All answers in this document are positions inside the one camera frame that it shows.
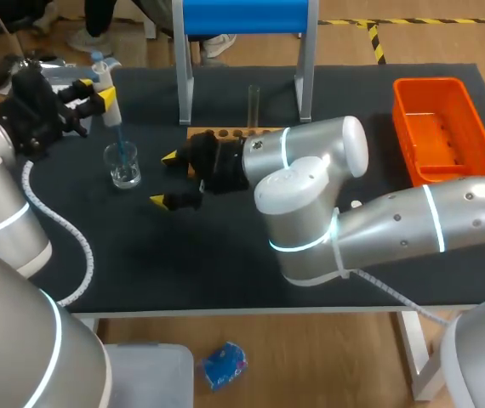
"orange plastic bin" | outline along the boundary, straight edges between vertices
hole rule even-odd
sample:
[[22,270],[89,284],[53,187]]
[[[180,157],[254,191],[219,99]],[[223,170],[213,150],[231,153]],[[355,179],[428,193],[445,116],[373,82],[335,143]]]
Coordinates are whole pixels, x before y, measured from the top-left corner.
[[394,82],[393,119],[413,185],[485,175],[485,129],[456,78]]

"clear glass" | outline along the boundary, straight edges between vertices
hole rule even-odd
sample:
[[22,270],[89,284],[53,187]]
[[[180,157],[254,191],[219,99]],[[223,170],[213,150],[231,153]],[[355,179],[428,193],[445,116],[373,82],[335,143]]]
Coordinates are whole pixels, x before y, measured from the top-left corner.
[[248,87],[248,134],[254,134],[258,127],[260,115],[260,87],[250,85]]
[[114,143],[105,149],[105,164],[118,189],[132,189],[140,183],[137,147],[131,142]]

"blue plastic package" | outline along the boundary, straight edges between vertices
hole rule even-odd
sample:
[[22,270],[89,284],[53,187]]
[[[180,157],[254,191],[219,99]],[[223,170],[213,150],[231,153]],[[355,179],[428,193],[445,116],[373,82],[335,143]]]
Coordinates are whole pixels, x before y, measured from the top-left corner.
[[248,366],[244,351],[235,343],[227,342],[207,359],[201,361],[205,377],[213,391],[237,378]]

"shoe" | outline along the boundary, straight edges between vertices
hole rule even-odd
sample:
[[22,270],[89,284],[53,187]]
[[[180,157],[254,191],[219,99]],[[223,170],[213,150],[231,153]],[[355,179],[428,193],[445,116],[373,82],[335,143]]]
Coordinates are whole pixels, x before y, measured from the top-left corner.
[[59,10],[55,2],[46,4],[44,15],[32,23],[32,29],[41,36],[47,36],[52,24],[59,18]]
[[91,37],[85,28],[76,31],[67,40],[66,43],[78,51],[84,53],[101,52],[105,57],[112,55],[112,46],[108,34],[101,34],[98,37]]
[[226,51],[237,38],[236,34],[222,34],[203,42],[207,58],[216,58]]

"black mat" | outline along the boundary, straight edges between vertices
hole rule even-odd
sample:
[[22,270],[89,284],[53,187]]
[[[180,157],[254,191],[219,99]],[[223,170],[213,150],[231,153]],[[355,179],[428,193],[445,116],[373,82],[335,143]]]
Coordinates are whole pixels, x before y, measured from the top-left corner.
[[[261,87],[260,126],[296,125],[293,75],[289,67],[201,69],[196,72],[193,125],[244,126],[250,84]],[[368,136],[369,170],[345,186],[341,211],[352,200],[367,202],[410,186],[391,121],[392,83],[422,76],[461,79],[485,124],[485,84],[474,65],[317,67],[313,121],[354,115]],[[397,305],[357,277],[313,288],[287,283],[250,193],[209,196],[199,212],[169,213],[149,203],[149,196],[185,185],[166,174],[160,162],[186,136],[177,125],[174,71],[116,71],[115,82],[125,135],[139,148],[141,185],[129,192],[111,187],[102,152],[113,136],[100,120],[87,140],[55,146],[31,176],[37,195],[73,222],[94,249],[93,283],[70,311]],[[61,227],[39,217],[54,256],[32,280],[60,299],[79,284],[83,255]],[[485,301],[485,246],[366,270],[424,305]]]

